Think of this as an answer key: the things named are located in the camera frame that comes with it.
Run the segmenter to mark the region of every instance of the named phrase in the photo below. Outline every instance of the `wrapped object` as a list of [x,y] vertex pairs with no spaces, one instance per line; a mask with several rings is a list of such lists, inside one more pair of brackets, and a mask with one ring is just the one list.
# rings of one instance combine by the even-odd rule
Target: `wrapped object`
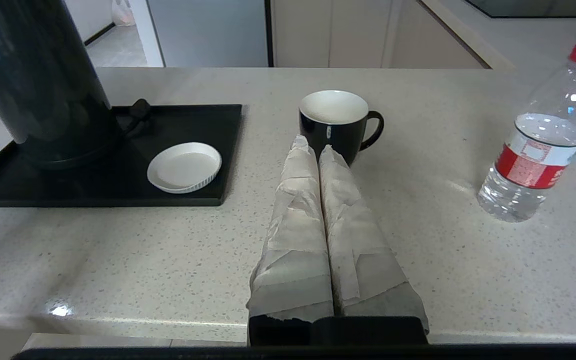
[[334,315],[320,176],[303,136],[295,138],[283,165],[250,290],[251,318],[314,322]]
[[130,0],[113,0],[112,22],[117,27],[131,27],[135,25],[135,16],[130,6]]
[[344,158],[327,145],[319,170],[336,313],[418,317],[428,332],[421,297],[388,246]]

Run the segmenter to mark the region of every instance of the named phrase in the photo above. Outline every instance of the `speckled countertop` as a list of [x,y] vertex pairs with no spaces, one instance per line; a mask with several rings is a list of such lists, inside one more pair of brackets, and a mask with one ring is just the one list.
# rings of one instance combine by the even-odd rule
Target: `speckled countertop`
[[[243,341],[297,104],[346,89],[386,118],[352,167],[434,341],[576,341],[576,163],[530,221],[475,193],[530,75],[491,70],[100,68],[113,105],[246,105],[220,207],[0,209],[0,328]],[[0,147],[9,141],[0,125]]]

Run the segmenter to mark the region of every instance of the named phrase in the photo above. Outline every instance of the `red label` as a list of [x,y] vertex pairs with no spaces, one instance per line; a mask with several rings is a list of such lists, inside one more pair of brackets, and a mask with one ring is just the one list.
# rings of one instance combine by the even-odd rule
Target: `red label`
[[494,166],[504,178],[530,189],[553,187],[566,169],[566,166],[546,165],[528,160],[514,153],[506,144],[503,144],[503,151]]

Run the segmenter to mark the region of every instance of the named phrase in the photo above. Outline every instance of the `bottle label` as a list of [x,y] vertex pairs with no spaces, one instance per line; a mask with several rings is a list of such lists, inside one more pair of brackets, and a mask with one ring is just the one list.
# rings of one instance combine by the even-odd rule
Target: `bottle label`
[[515,128],[494,166],[504,178],[530,189],[549,189],[572,162],[576,146],[550,145]]

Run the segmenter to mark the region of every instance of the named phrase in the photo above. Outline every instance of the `cabinet door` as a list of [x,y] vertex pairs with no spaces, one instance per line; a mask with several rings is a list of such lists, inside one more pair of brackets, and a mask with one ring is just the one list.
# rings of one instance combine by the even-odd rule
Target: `cabinet door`
[[274,0],[275,66],[327,68],[331,0]]
[[391,68],[484,69],[477,57],[415,0],[404,0]]
[[330,68],[381,68],[392,0],[333,0]]

